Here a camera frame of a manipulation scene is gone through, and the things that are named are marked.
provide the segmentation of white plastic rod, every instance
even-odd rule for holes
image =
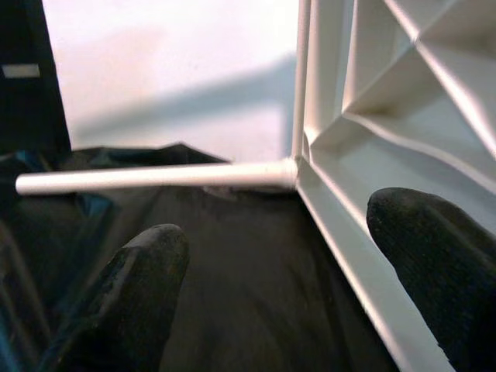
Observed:
[[[206,164],[21,174],[15,189],[21,195],[64,194],[106,188],[142,186],[282,186],[293,188],[298,176],[294,160],[254,164]]]
[[[293,141],[291,155],[299,157],[303,147],[303,120],[307,81],[308,38],[312,0],[300,0],[298,12],[298,40],[296,45],[296,77],[294,83]]]

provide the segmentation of white wall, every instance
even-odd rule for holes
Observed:
[[[297,0],[44,0],[73,148],[290,153]]]

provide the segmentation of white plastic part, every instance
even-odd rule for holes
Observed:
[[[298,192],[400,370],[453,370],[367,202],[413,188],[496,233],[496,2],[314,0],[310,24]]]
[[[209,164],[21,174],[17,177],[15,189],[21,195],[41,195],[166,184],[293,188],[297,174],[298,168],[295,161],[284,159],[254,164]]]
[[[298,10],[297,60],[294,80],[293,136],[291,155],[299,157],[303,148],[303,120],[305,117],[305,92],[307,80],[308,32],[312,0],[300,0]]]

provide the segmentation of dark panel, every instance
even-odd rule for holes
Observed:
[[[68,151],[57,73],[39,0],[0,2],[0,64],[38,64],[40,77],[0,72],[0,151]]]

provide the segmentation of wrinkled fabric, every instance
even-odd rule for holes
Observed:
[[[182,145],[17,154],[0,162],[0,187],[12,194],[13,174],[40,168],[218,161]],[[296,193],[165,186],[55,197],[14,194],[0,209],[9,236],[2,234],[2,246],[19,251],[26,267],[9,275],[33,287],[8,294],[29,299],[29,312],[12,310],[26,337],[14,329],[0,332],[15,341],[0,346],[3,356],[15,357],[9,363],[18,370],[33,370],[116,250],[164,223],[184,231],[190,263],[160,370],[396,370]],[[17,346],[25,339],[33,356]]]

